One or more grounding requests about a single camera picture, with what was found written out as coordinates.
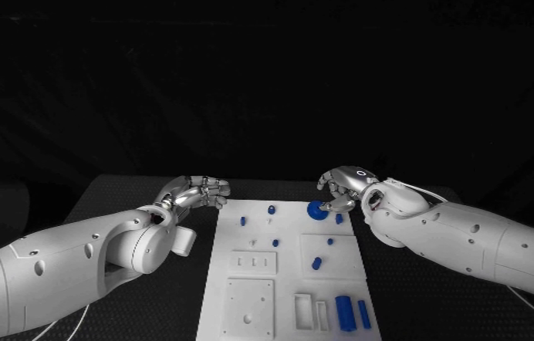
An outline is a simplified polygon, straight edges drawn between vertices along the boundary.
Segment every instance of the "white cable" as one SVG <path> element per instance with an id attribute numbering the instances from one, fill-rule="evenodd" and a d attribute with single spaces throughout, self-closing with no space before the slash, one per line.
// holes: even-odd
<path id="1" fill-rule="evenodd" d="M 42 338 L 42 335 L 46 333 L 46 331 L 53 327 L 53 325 L 57 323 L 57 321 L 55 321 L 47 327 L 46 329 L 42 331 L 42 333 L 39 333 L 39 336 L 32 340 L 32 341 L 37 341 L 40 338 Z"/>
<path id="2" fill-rule="evenodd" d="M 514 295 L 522 300 L 522 302 L 534 309 L 534 305 L 527 301 L 527 299 L 516 293 L 515 289 L 508 285 L 508 289 L 514 292 Z"/>
<path id="3" fill-rule="evenodd" d="M 86 309 L 89 308 L 89 306 L 85 307 L 85 311 L 83 311 L 83 315 L 81 316 L 81 320 L 78 322 L 78 326 L 75 327 L 75 331 L 78 330 L 78 328 L 81 327 L 81 322 L 83 321 L 83 318 L 85 318 L 85 314 L 86 314 Z M 75 331 L 73 333 L 70 334 L 70 337 L 66 339 L 66 341 L 70 341 L 70 338 L 75 336 Z"/>
<path id="4" fill-rule="evenodd" d="M 408 185 L 407 183 L 404 183 L 402 181 L 397 181 L 395 179 L 392 179 L 392 177 L 388 178 L 389 180 L 395 181 L 397 183 L 401 183 L 402 185 L 405 185 L 407 187 L 415 189 L 417 191 L 421 191 L 424 193 L 427 193 L 427 195 L 430 195 L 431 197 L 436 197 L 441 202 L 449 202 L 438 194 L 436 193 L 431 193 L 430 191 L 427 191 L 426 189 L 423 188 L 418 188 L 418 187 L 414 187 L 413 185 Z"/>
<path id="5" fill-rule="evenodd" d="M 81 320 L 78 322 L 78 326 L 75 327 L 75 331 L 78 330 L 78 328 L 81 327 L 81 322 L 83 321 L 83 317 L 85 317 L 85 314 L 86 314 L 86 309 L 89 308 L 89 306 L 85 307 L 85 311 L 83 311 L 83 315 L 81 316 Z M 47 327 L 46 329 L 42 331 L 42 333 L 39 334 L 39 336 L 32 340 L 32 341 L 37 341 L 40 338 L 42 338 L 42 335 L 44 335 L 44 333 L 47 332 L 47 330 L 52 328 L 52 326 L 57 323 L 57 321 L 55 321 Z M 70 341 L 70 338 L 73 337 L 75 335 L 75 331 L 73 333 L 70 334 L 70 337 L 66 341 Z"/>

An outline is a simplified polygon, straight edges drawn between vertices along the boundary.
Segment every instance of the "black background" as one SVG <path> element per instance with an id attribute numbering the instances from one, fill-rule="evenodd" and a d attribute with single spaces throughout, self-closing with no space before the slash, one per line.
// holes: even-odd
<path id="1" fill-rule="evenodd" d="M 534 224 L 532 0 L 1 8 L 0 174 L 29 231 L 98 174 L 314 181 L 340 165 Z"/>

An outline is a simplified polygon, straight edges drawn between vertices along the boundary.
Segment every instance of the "blue disc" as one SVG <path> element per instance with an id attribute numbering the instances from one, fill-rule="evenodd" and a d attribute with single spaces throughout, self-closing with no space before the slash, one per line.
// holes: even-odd
<path id="1" fill-rule="evenodd" d="M 327 211 L 323 211 L 323 210 L 319 209 L 319 206 L 322 204 L 323 203 L 317 200 L 313 200 L 309 203 L 309 217 L 314 220 L 323 220 L 327 217 Z"/>

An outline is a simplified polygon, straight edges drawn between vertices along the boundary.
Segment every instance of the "white rectangular piece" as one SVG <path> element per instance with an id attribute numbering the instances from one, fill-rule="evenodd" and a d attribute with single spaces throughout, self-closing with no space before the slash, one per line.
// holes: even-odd
<path id="1" fill-rule="evenodd" d="M 274 337 L 274 283 L 264 279 L 228 279 L 221 336 L 252 340 Z"/>
<path id="2" fill-rule="evenodd" d="M 314 307 L 317 310 L 317 331 L 327 332 L 327 313 L 326 313 L 326 302 L 317 301 L 314 303 Z"/>
<path id="3" fill-rule="evenodd" d="M 275 252 L 232 251 L 229 273 L 275 275 Z"/>
<path id="4" fill-rule="evenodd" d="M 294 294 L 294 329 L 313 331 L 311 296 L 307 293 Z"/>
<path id="5" fill-rule="evenodd" d="M 356 237 L 349 235 L 300 235 L 303 277 L 306 279 L 350 279 L 365 281 L 365 269 Z M 322 259 L 317 270 L 314 258 Z"/>
<path id="6" fill-rule="evenodd" d="M 324 201 L 330 195 L 324 192 Z M 268 213 L 270 205 L 274 214 Z M 274 341 L 379 341 L 381 331 L 372 308 L 369 290 L 366 287 L 365 272 L 358 272 L 356 279 L 309 279 L 303 277 L 301 268 L 301 235 L 322 235 L 349 237 L 353 245 L 343 246 L 342 257 L 358 257 L 361 260 L 356 239 L 353 237 L 350 217 L 342 213 L 342 223 L 336 224 L 336 213 L 317 221 L 309 217 L 307 202 L 294 201 L 252 201 L 228 200 L 219 210 L 216 219 L 216 233 L 210 250 L 206 290 L 203 292 L 202 313 L 197 324 L 196 341 L 247 341 L 255 338 L 229 337 L 221 333 L 225 320 L 225 289 L 226 279 L 268 279 L 275 285 L 274 290 Z M 229 271 L 232 252 L 275 252 L 275 276 L 257 274 L 236 274 Z M 327 316 L 327 332 L 317 330 L 316 305 L 311 303 L 313 331 L 294 329 L 294 294 L 309 294 L 311 300 L 324 301 Z M 365 300 L 366 312 L 372 324 L 363 329 L 358 308 L 353 309 L 356 317 L 356 331 L 343 332 L 339 329 L 336 296 L 350 296 L 352 304 Z"/>

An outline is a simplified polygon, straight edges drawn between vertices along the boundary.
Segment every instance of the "robotic hand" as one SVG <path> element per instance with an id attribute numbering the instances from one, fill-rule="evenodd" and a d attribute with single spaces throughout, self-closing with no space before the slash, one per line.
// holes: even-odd
<path id="1" fill-rule="evenodd" d="M 365 222 L 376 238 L 407 247 L 441 266 L 466 275 L 534 293 L 534 228 L 502 216 L 447 202 L 438 195 L 353 166 L 327 171 L 317 189 L 327 184 L 336 198 L 323 211 L 346 212 L 362 202 Z M 431 204 L 418 192 L 438 199 Z"/>
<path id="2" fill-rule="evenodd" d="M 153 204 L 60 225 L 0 248 L 0 337 L 68 316 L 150 274 L 170 251 L 187 256 L 196 233 L 177 224 L 190 208 L 221 209 L 226 181 L 179 177 Z"/>

